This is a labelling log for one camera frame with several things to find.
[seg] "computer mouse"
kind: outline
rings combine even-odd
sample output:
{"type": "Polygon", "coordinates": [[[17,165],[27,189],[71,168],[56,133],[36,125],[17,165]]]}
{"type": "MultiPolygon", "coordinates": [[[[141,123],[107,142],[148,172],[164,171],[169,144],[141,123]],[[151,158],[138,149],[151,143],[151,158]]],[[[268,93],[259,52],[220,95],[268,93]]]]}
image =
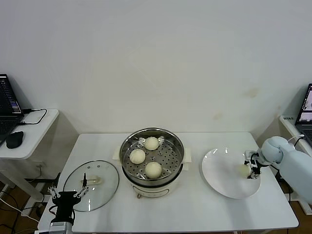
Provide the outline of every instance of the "computer mouse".
{"type": "Polygon", "coordinates": [[[7,138],[6,138],[6,147],[9,149],[14,149],[16,147],[19,147],[21,143],[23,142],[23,136],[24,132],[16,132],[16,133],[11,133],[7,138]]]}

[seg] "robotic arm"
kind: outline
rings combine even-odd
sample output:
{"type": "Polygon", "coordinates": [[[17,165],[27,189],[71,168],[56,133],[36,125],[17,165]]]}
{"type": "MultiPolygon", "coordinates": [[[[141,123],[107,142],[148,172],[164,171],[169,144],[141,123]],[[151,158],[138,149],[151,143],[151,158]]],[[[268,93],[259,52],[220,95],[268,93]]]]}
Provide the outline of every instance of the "robotic arm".
{"type": "Polygon", "coordinates": [[[48,190],[52,195],[52,202],[54,203],[54,206],[50,207],[49,211],[57,207],[57,213],[51,221],[49,230],[35,231],[35,234],[72,234],[72,226],[75,221],[74,205],[78,204],[81,198],[89,191],[86,174],[84,174],[82,189],[79,192],[57,192],[55,186],[49,187],[48,190]]]}
{"type": "Polygon", "coordinates": [[[257,179],[261,167],[279,164],[279,172],[284,180],[309,204],[312,204],[312,158],[297,151],[286,139],[273,136],[261,148],[246,151],[245,165],[250,166],[248,178],[257,179]]]}

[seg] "wooden floor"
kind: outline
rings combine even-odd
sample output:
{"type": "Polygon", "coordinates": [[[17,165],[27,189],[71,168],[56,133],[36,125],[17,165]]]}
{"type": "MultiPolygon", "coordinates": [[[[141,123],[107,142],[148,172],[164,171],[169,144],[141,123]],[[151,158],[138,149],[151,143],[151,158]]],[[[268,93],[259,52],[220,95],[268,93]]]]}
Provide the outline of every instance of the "wooden floor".
{"type": "MultiPolygon", "coordinates": [[[[44,189],[42,190],[42,192],[45,194],[47,194],[47,186],[48,185],[46,185],[44,187],[44,189]]],[[[12,195],[15,198],[15,200],[18,203],[19,208],[22,209],[24,207],[24,205],[26,204],[26,202],[29,198],[29,195],[27,195],[19,187],[15,187],[14,189],[10,189],[8,192],[10,195],[12,195]]],[[[5,195],[5,196],[3,196],[2,199],[4,199],[10,205],[16,207],[16,204],[11,197],[5,195]]],[[[299,220],[299,227],[294,228],[294,229],[289,229],[288,233],[289,234],[312,234],[312,215],[311,216],[305,215],[298,202],[291,202],[291,206],[292,206],[292,209],[294,210],[294,212],[295,212],[295,214],[299,220]]],[[[8,207],[7,205],[5,205],[3,202],[0,203],[0,208],[1,209],[7,209],[7,210],[12,209],[12,208],[8,207]]],[[[45,206],[39,208],[38,212],[42,213],[44,208],[45,208],[45,206]]],[[[37,220],[40,219],[40,217],[37,216],[35,209],[33,209],[31,211],[30,216],[32,218],[37,219],[37,220]]],[[[0,210],[0,234],[11,234],[11,233],[13,233],[10,228],[13,226],[16,217],[17,217],[17,212],[9,212],[9,211],[0,210]]],[[[26,230],[26,229],[33,229],[33,230],[24,231],[21,234],[32,234],[32,233],[34,233],[34,229],[37,229],[37,223],[35,221],[27,218],[27,217],[22,217],[19,214],[16,225],[15,225],[15,231],[19,232],[19,231],[26,230]]],[[[271,231],[270,234],[287,234],[287,230],[286,229],[274,230],[274,231],[271,231]]]]}

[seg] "pot handle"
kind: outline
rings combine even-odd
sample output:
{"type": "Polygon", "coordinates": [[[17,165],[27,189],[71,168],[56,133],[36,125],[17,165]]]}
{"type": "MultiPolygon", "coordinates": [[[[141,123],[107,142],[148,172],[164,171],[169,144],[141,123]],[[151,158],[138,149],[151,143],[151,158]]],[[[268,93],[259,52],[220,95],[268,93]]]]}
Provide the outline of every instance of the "pot handle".
{"type": "Polygon", "coordinates": [[[191,149],[185,148],[184,149],[184,158],[182,160],[182,164],[191,163],[191,162],[192,162],[191,149]]]}
{"type": "Polygon", "coordinates": [[[119,161],[119,151],[120,151],[120,147],[116,148],[113,154],[113,160],[119,161]]]}

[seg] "white table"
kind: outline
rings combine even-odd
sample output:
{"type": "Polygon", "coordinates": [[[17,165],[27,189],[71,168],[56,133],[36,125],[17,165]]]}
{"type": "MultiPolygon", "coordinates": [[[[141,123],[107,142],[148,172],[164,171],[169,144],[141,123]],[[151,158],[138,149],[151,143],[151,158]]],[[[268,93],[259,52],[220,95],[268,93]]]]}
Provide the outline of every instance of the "white table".
{"type": "MultiPolygon", "coordinates": [[[[44,111],[31,112],[25,115],[22,121],[35,123],[40,120],[43,114],[44,111]]],[[[0,146],[0,172],[31,196],[29,202],[26,204],[26,207],[32,207],[31,204],[35,201],[43,200],[43,195],[38,191],[40,190],[40,187],[42,187],[42,184],[38,185],[37,189],[34,188],[31,184],[24,180],[24,176],[19,171],[13,169],[10,161],[6,160],[4,162],[3,160],[29,158],[58,115],[58,110],[48,109],[47,114],[40,123],[36,125],[21,125],[16,127],[13,132],[24,132],[23,142],[19,147],[9,149],[6,147],[6,143],[3,143],[0,146]]]]}
{"type": "MultiPolygon", "coordinates": [[[[89,213],[76,212],[76,233],[222,232],[269,230],[298,226],[271,170],[264,168],[259,191],[244,200],[224,197],[202,178],[199,167],[213,148],[227,146],[241,152],[257,150],[250,133],[178,133],[184,147],[192,149],[189,171],[182,171],[172,194],[161,198],[137,199],[125,178],[121,164],[112,160],[117,147],[129,134],[82,134],[61,173],[58,189],[63,189],[70,173],[91,160],[106,160],[118,170],[116,194],[106,205],[89,213]]],[[[47,230],[53,215],[48,205],[38,225],[47,230]]]]}
{"type": "MultiPolygon", "coordinates": [[[[297,136],[300,135],[301,133],[297,130],[297,128],[295,127],[295,122],[296,122],[296,117],[295,116],[280,116],[279,118],[280,122],[283,124],[283,126],[285,127],[285,129],[287,130],[287,132],[292,136],[297,136]]],[[[305,152],[306,154],[312,156],[312,147],[310,146],[310,144],[305,140],[305,139],[301,139],[298,141],[296,148],[298,150],[301,150],[303,152],[305,152]]],[[[304,211],[304,213],[306,215],[312,215],[312,209],[310,207],[310,205],[303,200],[301,197],[299,197],[299,195],[294,192],[291,195],[291,201],[298,201],[304,211]]]]}

